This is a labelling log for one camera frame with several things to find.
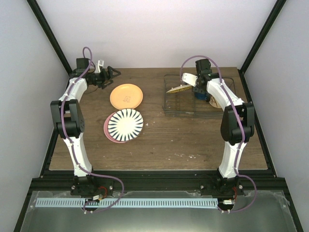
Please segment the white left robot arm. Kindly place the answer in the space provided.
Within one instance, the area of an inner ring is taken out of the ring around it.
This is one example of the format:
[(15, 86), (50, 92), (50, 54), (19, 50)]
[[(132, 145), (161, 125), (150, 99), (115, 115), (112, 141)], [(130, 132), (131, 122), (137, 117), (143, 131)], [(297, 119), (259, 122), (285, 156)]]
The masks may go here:
[(77, 58), (76, 69), (69, 75), (69, 84), (59, 100), (50, 103), (55, 131), (65, 142), (74, 168), (72, 194), (94, 195), (100, 187), (91, 174), (93, 167), (84, 146), (85, 121), (80, 108), (80, 100), (89, 85), (104, 89), (113, 83), (113, 78), (121, 72), (111, 66), (104, 68), (99, 60), (93, 65), (88, 58)]

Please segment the blue ceramic mug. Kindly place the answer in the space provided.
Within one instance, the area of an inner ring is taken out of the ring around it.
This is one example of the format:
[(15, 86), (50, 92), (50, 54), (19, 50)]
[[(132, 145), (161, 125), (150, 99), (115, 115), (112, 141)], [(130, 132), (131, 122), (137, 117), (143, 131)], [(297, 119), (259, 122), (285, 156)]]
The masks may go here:
[(203, 101), (206, 101), (206, 102), (210, 101), (210, 96), (209, 96), (208, 93), (198, 93), (198, 92), (195, 92), (195, 97), (198, 100), (203, 100)]

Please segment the pink plate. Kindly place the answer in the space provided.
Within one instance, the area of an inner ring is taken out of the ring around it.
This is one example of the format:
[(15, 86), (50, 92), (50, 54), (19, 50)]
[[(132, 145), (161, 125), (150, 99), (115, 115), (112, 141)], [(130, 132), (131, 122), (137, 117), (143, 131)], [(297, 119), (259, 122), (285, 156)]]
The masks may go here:
[(123, 144), (123, 143), (125, 143), (125, 142), (121, 142), (121, 141), (117, 141), (117, 140), (113, 139), (113, 138), (110, 136), (109, 132), (108, 132), (108, 122), (109, 122), (109, 120), (111, 119), (111, 117), (112, 117), (114, 114), (115, 114), (115, 112), (111, 113), (111, 114), (107, 117), (107, 119), (105, 120), (104, 125), (103, 125), (103, 131), (104, 131), (105, 136), (106, 136), (110, 141), (112, 141), (112, 142), (114, 142), (114, 143), (118, 143), (118, 144)]

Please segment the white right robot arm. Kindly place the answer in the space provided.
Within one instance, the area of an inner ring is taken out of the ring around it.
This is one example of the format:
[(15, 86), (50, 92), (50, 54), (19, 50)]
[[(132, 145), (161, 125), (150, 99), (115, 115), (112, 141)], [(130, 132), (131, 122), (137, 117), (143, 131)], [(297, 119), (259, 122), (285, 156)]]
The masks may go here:
[(211, 71), (210, 59), (197, 60), (196, 71), (195, 87), (211, 95), (223, 110), (220, 133), (225, 147), (214, 188), (217, 193), (225, 195), (237, 182), (242, 152), (254, 135), (254, 106), (245, 103), (229, 89), (221, 71)]

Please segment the black frame post left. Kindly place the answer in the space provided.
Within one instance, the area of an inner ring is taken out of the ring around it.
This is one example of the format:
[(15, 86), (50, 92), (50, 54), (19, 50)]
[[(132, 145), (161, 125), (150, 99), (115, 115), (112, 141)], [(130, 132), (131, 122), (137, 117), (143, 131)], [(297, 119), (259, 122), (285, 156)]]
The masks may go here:
[(27, 0), (29, 7), (31, 8), (32, 12), (34, 13), (36, 19), (38, 20), (41, 28), (43, 29), (47, 39), (49, 40), (51, 46), (53, 47), (56, 55), (58, 56), (63, 68), (65, 69), (66, 73), (70, 75), (72, 73), (72, 68), (60, 47), (47, 19), (44, 16), (43, 11), (41, 10), (38, 2), (36, 0)]

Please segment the cream ceramic bowl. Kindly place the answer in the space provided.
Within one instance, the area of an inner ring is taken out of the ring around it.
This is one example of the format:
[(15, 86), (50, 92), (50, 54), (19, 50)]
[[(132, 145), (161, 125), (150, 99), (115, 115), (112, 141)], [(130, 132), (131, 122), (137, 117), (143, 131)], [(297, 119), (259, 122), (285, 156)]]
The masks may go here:
[(210, 97), (210, 101), (209, 104), (214, 107), (214, 108), (218, 108), (221, 109), (221, 106), (218, 104), (218, 102), (216, 101), (216, 99), (211, 95)]

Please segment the white blue-striped plate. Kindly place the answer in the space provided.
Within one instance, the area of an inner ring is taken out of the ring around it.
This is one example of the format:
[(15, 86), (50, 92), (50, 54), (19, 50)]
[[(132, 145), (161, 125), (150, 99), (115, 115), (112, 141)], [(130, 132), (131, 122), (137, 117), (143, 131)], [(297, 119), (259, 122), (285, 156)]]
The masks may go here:
[(128, 142), (137, 138), (144, 125), (141, 113), (135, 109), (122, 109), (115, 112), (108, 121), (109, 135), (118, 142)]

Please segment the orange plate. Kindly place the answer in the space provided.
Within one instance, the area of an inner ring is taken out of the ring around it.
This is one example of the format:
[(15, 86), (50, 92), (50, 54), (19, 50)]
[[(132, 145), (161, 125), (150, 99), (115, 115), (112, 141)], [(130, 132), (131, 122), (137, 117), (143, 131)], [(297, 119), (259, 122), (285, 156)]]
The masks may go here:
[(118, 109), (135, 109), (143, 100), (142, 90), (134, 84), (122, 84), (115, 87), (110, 94), (111, 105)]

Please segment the yellow bamboo-pattern plate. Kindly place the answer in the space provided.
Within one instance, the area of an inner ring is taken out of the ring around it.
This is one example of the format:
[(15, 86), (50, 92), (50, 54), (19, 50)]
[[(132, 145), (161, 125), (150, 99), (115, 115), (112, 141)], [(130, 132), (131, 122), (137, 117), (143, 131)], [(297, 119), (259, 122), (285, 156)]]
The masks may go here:
[(189, 90), (191, 89), (192, 86), (191, 85), (180, 85), (178, 87), (172, 87), (170, 90), (168, 90), (166, 93), (167, 94), (173, 94), (173, 93), (177, 93), (177, 92), (181, 92), (181, 91), (185, 91), (185, 90)]

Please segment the black frame post right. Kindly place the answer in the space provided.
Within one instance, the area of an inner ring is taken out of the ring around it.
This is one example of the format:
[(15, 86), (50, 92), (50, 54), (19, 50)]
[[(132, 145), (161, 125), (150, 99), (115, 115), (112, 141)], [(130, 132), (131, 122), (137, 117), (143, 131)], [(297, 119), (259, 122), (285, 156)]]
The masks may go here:
[(274, 22), (276, 21), (277, 17), (279, 16), (282, 8), (284, 7), (286, 0), (277, 0), (272, 7), (265, 23), (262, 26), (253, 46), (251, 47), (243, 65), (240, 68), (240, 73), (246, 73), (247, 69), (249, 68), (250, 64), (252, 63), (255, 55), (259, 51), (263, 41), (265, 40), (266, 36), (268, 35), (270, 29), (272, 28)]

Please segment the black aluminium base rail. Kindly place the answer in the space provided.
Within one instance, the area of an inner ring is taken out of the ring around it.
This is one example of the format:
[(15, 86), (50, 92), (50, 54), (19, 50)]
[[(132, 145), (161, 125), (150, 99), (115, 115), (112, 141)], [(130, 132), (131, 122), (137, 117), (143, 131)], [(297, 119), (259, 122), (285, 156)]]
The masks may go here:
[[(75, 177), (72, 171), (48, 171), (34, 178), (29, 193), (34, 191), (71, 191), (74, 195), (93, 196), (99, 191), (188, 191), (201, 195), (227, 197), (249, 190), (288, 192), (286, 181), (269, 170), (242, 171), (245, 177), (223, 179), (218, 171), (98, 171), (96, 176)], [(99, 174), (110, 177), (99, 177)]]

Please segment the black frame post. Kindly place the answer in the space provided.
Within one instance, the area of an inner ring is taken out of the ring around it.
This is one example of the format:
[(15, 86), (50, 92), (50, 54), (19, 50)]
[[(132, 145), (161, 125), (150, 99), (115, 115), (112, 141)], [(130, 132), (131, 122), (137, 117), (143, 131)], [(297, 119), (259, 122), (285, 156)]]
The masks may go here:
[(32, 12), (34, 13), (36, 19), (38, 20), (41, 28), (43, 29), (47, 39), (49, 40), (51, 46), (53, 47), (56, 55), (58, 56), (63, 68), (65, 69), (66, 73), (70, 75), (72, 73), (72, 68), (60, 47), (47, 19), (44, 16), (43, 11), (41, 10), (38, 2), (36, 0), (27, 0), (29, 7), (31, 8)]
[(272, 7), (265, 23), (262, 26), (253, 46), (251, 47), (243, 65), (240, 68), (240, 73), (246, 73), (247, 69), (249, 68), (250, 64), (252, 63), (255, 55), (259, 51), (263, 41), (265, 40), (266, 36), (268, 35), (270, 29), (272, 28), (274, 22), (276, 21), (277, 17), (279, 16), (282, 8), (284, 7), (286, 0), (277, 0)]

